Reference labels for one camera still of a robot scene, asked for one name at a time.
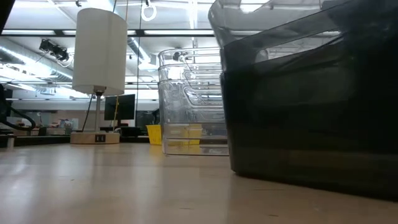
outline lamp stand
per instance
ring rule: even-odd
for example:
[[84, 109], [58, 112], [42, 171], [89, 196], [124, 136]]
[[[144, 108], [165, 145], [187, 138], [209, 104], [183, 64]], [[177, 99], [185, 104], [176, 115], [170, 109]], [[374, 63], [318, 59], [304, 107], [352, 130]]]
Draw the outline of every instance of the lamp stand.
[[117, 144], [120, 143], [119, 133], [101, 133], [100, 132], [100, 111], [101, 96], [103, 90], [95, 90], [97, 97], [95, 110], [95, 131], [93, 133], [72, 133], [70, 143], [72, 144]]

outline ceiling duct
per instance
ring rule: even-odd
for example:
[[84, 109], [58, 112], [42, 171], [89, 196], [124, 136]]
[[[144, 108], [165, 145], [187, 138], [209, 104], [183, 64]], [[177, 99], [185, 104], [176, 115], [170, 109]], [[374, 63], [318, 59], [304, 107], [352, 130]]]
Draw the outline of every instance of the ceiling duct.
[[19, 64], [19, 65], [24, 65], [25, 62], [22, 61], [21, 59], [18, 59], [17, 57], [14, 57], [12, 54], [7, 53], [5, 51], [0, 50], [0, 63], [7, 64]]
[[0, 37], [0, 52], [6, 55], [11, 55], [18, 60], [13, 60], [12, 62], [7, 62], [11, 64], [23, 64], [23, 65], [35, 65], [39, 67], [40, 70], [46, 70], [52, 75], [58, 76], [57, 81], [70, 81], [73, 78], [73, 71], [67, 68], [63, 68], [56, 62], [53, 62], [41, 55], [21, 47], [18, 44], [4, 38]]

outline fluorescent light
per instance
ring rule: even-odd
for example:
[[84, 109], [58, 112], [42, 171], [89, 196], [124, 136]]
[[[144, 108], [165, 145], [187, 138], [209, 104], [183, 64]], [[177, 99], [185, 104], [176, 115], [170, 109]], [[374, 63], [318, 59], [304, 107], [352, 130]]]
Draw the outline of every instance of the fluorescent light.
[[48, 84], [47, 82], [11, 82], [12, 84], [28, 84], [28, 85], [40, 85], [40, 84]]
[[0, 76], [16, 81], [41, 82], [41, 79], [35, 78], [33, 75], [27, 75], [25, 73], [15, 71], [8, 67], [4, 67], [3, 69], [0, 70]]
[[72, 89], [65, 88], [65, 87], [57, 88], [57, 93], [60, 93], [61, 95], [65, 95], [65, 96], [72, 96], [75, 98], [87, 98], [87, 94], [80, 93], [76, 90], [72, 90]]
[[55, 35], [54, 30], [3, 30], [2, 35]]
[[51, 75], [51, 69], [50, 68], [48, 68], [47, 66], [45, 66], [45, 65], [43, 65], [41, 63], [36, 63], [35, 60], [33, 60], [33, 59], [29, 58], [29, 57], [26, 57], [26, 56], [23, 56], [21, 54], [15, 53], [15, 52], [13, 52], [11, 50], [8, 50], [5, 47], [0, 47], [0, 50], [2, 50], [4, 52], [7, 52], [7, 53], [11, 54], [12, 56], [22, 60], [23, 62], [26, 63], [26, 65], [28, 65], [30, 67], [31, 70], [35, 70], [36, 74]]
[[27, 2], [15, 1], [14, 8], [52, 8], [52, 7], [76, 7], [74, 2], [63, 2], [58, 4], [49, 4], [48, 2]]
[[[76, 35], [76, 31], [75, 30], [63, 30], [62, 31], [63, 34], [65, 35]], [[136, 35], [136, 31], [135, 30], [127, 30], [127, 35]]]
[[62, 32], [65, 35], [76, 35], [76, 31], [75, 30], [63, 30]]
[[44, 101], [46, 99], [41, 99], [41, 98], [30, 98], [30, 99], [19, 99], [19, 100], [24, 100], [24, 101]]
[[23, 90], [35, 91], [35, 89], [32, 88], [31, 86], [24, 85], [24, 84], [18, 84], [18, 85], [7, 84], [7, 85], [12, 86], [12, 87], [16, 87], [16, 88], [20, 88], [20, 89], [23, 89]]
[[145, 30], [147, 35], [213, 35], [212, 30]]

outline ceiling light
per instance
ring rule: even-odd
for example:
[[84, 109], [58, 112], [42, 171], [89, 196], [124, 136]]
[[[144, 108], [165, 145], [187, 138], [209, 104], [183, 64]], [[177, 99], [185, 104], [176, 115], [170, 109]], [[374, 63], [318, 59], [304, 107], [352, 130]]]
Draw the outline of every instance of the ceiling light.
[[147, 63], [147, 62], [144, 62], [144, 63], [141, 63], [138, 65], [139, 70], [144, 70], [144, 71], [146, 70], [149, 72], [156, 71], [158, 68], [159, 68], [159, 66], [153, 65], [153, 64]]
[[8, 50], [5, 47], [0, 47], [0, 50], [4, 51], [6, 53], [9, 53], [12, 56], [22, 60], [23, 62], [26, 63], [26, 65], [29, 66], [30, 70], [32, 70], [32, 71], [34, 70], [35, 71], [34, 73], [36, 73], [36, 74], [51, 75], [51, 69], [50, 68], [48, 68], [47, 66], [45, 66], [45, 65], [43, 65], [41, 63], [36, 63], [35, 60], [33, 60], [33, 59], [29, 58], [29, 57], [26, 57], [26, 56], [23, 56], [21, 54], [15, 53], [15, 52], [13, 52], [11, 50]]
[[39, 78], [36, 78], [32, 75], [28, 75], [22, 72], [15, 71], [8, 67], [4, 67], [3, 69], [0, 70], [0, 76], [17, 81], [32, 81], [32, 82], [40, 81]]
[[2, 35], [55, 35], [54, 30], [3, 30]]
[[30, 99], [18, 99], [18, 100], [24, 100], [24, 101], [44, 101], [46, 99], [41, 99], [41, 98], [30, 98]]
[[76, 31], [75, 30], [63, 30], [62, 32], [65, 35], [76, 35]]
[[212, 30], [145, 30], [147, 35], [213, 35]]
[[57, 88], [57, 93], [60, 93], [61, 95], [65, 95], [65, 96], [72, 96], [75, 98], [87, 98], [87, 94], [80, 93], [79, 91], [72, 90], [72, 89], [65, 88], [65, 87]]
[[16, 87], [16, 88], [20, 88], [20, 89], [23, 89], [23, 90], [36, 91], [33, 87], [28, 86], [28, 85], [24, 85], [24, 84], [18, 84], [18, 85], [7, 84], [7, 85], [12, 86], [12, 87]]
[[15, 1], [14, 8], [51, 8], [51, 7], [76, 7], [74, 2], [63, 2], [57, 4], [49, 4], [48, 2], [28, 2], [28, 1]]

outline yellow bin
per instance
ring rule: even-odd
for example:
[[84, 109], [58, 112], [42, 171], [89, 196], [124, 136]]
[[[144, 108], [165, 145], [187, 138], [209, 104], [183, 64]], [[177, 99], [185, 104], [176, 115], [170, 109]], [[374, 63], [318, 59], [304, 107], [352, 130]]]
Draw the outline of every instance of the yellow bin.
[[147, 125], [150, 144], [162, 144], [162, 128], [160, 124]]

